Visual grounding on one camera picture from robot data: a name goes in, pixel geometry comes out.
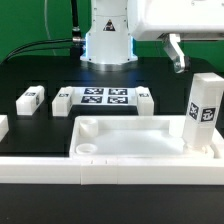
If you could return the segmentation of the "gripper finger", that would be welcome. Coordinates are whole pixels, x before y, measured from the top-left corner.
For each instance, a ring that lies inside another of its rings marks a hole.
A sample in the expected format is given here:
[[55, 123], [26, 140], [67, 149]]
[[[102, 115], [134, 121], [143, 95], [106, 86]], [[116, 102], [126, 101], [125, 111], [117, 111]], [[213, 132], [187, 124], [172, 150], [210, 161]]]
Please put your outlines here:
[[181, 38], [179, 34], [166, 34], [163, 39], [163, 47], [169, 58], [173, 62], [174, 71], [176, 73], [183, 73], [189, 66], [189, 60], [184, 55], [179, 46]]

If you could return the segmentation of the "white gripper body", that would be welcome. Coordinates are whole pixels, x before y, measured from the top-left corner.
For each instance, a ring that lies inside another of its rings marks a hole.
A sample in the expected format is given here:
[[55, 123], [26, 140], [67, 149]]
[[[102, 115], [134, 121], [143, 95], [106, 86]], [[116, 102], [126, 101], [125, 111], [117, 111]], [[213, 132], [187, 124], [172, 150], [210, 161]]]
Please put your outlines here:
[[224, 0], [128, 0], [128, 28], [137, 41], [222, 40]]

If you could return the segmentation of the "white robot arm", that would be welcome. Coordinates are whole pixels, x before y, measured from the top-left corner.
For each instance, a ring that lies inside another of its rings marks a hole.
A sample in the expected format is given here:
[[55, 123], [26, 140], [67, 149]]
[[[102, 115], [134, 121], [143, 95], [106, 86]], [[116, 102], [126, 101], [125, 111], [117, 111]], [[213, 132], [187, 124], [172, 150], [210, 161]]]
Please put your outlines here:
[[161, 41], [174, 71], [182, 73], [189, 60], [181, 41], [224, 39], [224, 0], [91, 0], [91, 7], [81, 61], [97, 70], [135, 63], [134, 41]]

